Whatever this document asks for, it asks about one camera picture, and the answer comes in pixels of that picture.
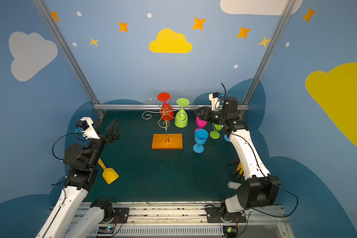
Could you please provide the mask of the pink wine glass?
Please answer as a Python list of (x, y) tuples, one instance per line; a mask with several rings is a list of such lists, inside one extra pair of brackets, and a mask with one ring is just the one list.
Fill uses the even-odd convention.
[(203, 121), (198, 116), (196, 116), (196, 125), (198, 126), (198, 128), (195, 129), (195, 132), (200, 129), (203, 129), (207, 125), (207, 121)]

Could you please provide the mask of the green wine glass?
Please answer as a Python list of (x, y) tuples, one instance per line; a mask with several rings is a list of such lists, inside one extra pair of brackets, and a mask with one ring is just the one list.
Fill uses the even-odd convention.
[(213, 128), (213, 130), (209, 133), (209, 136), (212, 139), (219, 139), (220, 138), (219, 131), (222, 130), (222, 126), (221, 125), (217, 125), (217, 124), (212, 124), (212, 128)]
[(185, 128), (188, 123), (188, 115), (185, 108), (189, 105), (190, 101), (186, 98), (179, 98), (176, 103), (180, 106), (180, 110), (177, 111), (175, 125), (178, 128)]

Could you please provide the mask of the blue wine glass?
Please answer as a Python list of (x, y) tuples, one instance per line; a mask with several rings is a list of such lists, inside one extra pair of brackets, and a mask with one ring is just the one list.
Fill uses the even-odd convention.
[(231, 140), (228, 138), (228, 136), (225, 134), (224, 135), (224, 139), (227, 141), (227, 142), (231, 142)]
[(195, 153), (202, 153), (204, 151), (204, 144), (207, 142), (209, 137), (209, 133), (204, 129), (198, 129), (195, 131), (194, 140), (195, 145), (193, 146), (193, 150)]

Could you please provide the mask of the red wine glass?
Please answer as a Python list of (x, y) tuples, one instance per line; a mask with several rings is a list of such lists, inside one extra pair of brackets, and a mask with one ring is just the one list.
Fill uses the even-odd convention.
[(174, 112), (172, 107), (170, 106), (171, 96), (167, 92), (160, 93), (157, 96), (158, 101), (163, 102), (163, 105), (160, 109), (161, 119), (165, 121), (171, 121), (174, 119)]

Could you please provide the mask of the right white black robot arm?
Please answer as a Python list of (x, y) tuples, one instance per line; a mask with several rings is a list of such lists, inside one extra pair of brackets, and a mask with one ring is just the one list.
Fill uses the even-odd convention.
[(265, 207), (274, 204), (280, 180), (271, 175), (254, 147), (247, 123), (240, 118), (238, 99), (209, 94), (211, 107), (201, 107), (194, 111), (200, 120), (220, 125), (234, 146), (238, 158), (236, 177), (244, 179), (237, 188), (237, 194), (225, 199), (226, 213), (236, 213), (249, 208)]

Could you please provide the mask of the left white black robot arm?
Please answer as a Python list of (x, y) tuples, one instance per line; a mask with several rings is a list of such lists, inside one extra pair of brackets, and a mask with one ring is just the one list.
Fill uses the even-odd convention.
[(100, 223), (118, 222), (112, 202), (97, 199), (84, 217), (71, 230), (68, 229), (81, 202), (94, 185), (98, 175), (96, 166), (101, 163), (105, 145), (120, 138), (117, 119), (108, 126), (106, 134), (98, 133), (94, 124), (90, 117), (83, 117), (75, 124), (73, 135), (84, 137), (88, 146), (74, 143), (65, 150), (61, 161), (69, 167), (68, 176), (61, 185), (58, 201), (37, 235), (39, 238), (86, 238)]

